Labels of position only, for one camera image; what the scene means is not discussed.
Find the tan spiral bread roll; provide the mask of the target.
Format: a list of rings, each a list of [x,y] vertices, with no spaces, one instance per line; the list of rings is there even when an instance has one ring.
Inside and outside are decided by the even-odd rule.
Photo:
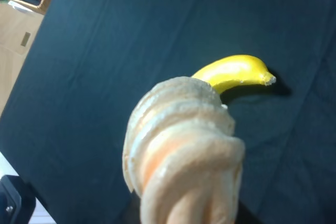
[[[156,84],[133,109],[122,167],[142,223],[234,223],[245,156],[235,122],[206,82]]]

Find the cardboard box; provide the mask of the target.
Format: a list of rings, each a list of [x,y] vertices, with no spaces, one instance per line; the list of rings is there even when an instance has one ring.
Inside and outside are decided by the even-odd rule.
[[[1,111],[4,109],[43,15],[1,3]]]

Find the black tablecloth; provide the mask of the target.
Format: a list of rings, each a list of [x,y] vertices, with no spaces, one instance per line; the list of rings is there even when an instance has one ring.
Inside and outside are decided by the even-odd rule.
[[[222,100],[262,223],[335,223],[335,0],[52,0],[1,116],[1,152],[57,223],[123,223],[129,115],[225,56],[275,84]]]

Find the black device with screw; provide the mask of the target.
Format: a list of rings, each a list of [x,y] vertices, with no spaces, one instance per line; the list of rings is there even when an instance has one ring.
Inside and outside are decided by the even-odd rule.
[[[1,223],[29,223],[35,207],[34,193],[19,176],[1,178]]]

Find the yellow banana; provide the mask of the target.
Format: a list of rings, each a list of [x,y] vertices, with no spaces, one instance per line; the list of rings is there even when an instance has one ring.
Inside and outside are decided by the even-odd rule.
[[[276,82],[265,63],[251,55],[222,58],[204,66],[192,77],[207,82],[219,94],[237,86],[269,86]]]

